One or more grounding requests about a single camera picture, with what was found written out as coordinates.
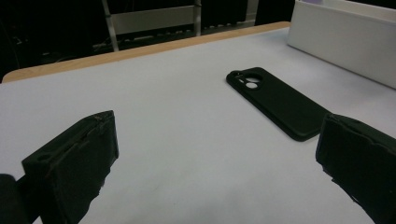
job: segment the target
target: black phone case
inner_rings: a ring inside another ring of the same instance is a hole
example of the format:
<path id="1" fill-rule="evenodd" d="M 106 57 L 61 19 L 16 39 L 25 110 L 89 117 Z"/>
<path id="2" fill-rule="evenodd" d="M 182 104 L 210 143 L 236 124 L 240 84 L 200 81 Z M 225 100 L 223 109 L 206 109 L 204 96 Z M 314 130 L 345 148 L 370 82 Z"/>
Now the black phone case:
<path id="1" fill-rule="evenodd" d="M 283 132 L 303 142 L 320 132 L 328 110 L 260 67 L 233 71 L 227 82 Z"/>
<path id="2" fill-rule="evenodd" d="M 328 114 L 316 158 L 376 224 L 396 223 L 396 139 L 359 120 Z"/>

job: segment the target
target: white table surface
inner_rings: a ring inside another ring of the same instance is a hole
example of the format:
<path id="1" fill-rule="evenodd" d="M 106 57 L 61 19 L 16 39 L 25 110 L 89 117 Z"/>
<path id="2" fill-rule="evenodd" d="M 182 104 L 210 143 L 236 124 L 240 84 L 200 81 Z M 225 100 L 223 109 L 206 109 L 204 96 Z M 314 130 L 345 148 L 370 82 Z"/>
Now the white table surface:
<path id="1" fill-rule="evenodd" d="M 120 158 L 80 223 L 373 221 L 225 81 L 260 66 L 336 114 L 396 136 L 396 90 L 286 45 L 288 29 L 0 85 L 0 172 L 112 109 Z"/>

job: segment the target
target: chair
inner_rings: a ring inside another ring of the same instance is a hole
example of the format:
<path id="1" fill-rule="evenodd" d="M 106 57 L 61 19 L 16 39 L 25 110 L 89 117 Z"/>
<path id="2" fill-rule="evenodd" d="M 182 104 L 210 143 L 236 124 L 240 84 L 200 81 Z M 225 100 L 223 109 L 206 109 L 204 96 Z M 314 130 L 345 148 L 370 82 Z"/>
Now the chair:
<path id="1" fill-rule="evenodd" d="M 20 68 L 18 55 L 12 46 L 6 27 L 0 20 L 0 83 L 8 72 Z"/>
<path id="2" fill-rule="evenodd" d="M 195 0 L 193 6 L 168 7 L 117 14 L 110 13 L 107 0 L 102 0 L 102 4 L 114 51 L 119 50 L 117 35 L 186 24 L 194 24 L 194 34 L 201 34 L 201 0 Z"/>

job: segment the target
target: chair leg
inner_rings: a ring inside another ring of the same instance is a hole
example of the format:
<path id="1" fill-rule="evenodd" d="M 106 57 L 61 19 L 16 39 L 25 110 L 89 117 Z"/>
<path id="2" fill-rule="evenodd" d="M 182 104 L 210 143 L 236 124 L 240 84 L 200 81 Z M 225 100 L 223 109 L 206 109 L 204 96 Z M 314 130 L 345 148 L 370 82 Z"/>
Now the chair leg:
<path id="1" fill-rule="evenodd" d="M 110 34 L 111 44 L 114 51 L 119 51 L 119 44 L 117 42 L 116 31 L 114 30 L 113 20 L 111 20 L 110 10 L 108 9 L 107 0 L 102 0 L 103 9 L 105 10 L 105 17 L 107 23 L 108 33 Z"/>
<path id="2" fill-rule="evenodd" d="M 195 36 L 201 35 L 201 0 L 195 0 L 194 3 L 194 34 Z"/>

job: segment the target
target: white box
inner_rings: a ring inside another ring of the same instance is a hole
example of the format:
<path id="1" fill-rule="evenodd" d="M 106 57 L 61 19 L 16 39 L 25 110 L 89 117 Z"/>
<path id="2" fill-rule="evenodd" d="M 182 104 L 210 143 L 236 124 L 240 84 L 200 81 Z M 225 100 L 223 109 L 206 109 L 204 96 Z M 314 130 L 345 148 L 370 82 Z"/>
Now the white box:
<path id="1" fill-rule="evenodd" d="M 343 0 L 296 1 L 288 44 L 396 89 L 396 10 Z"/>

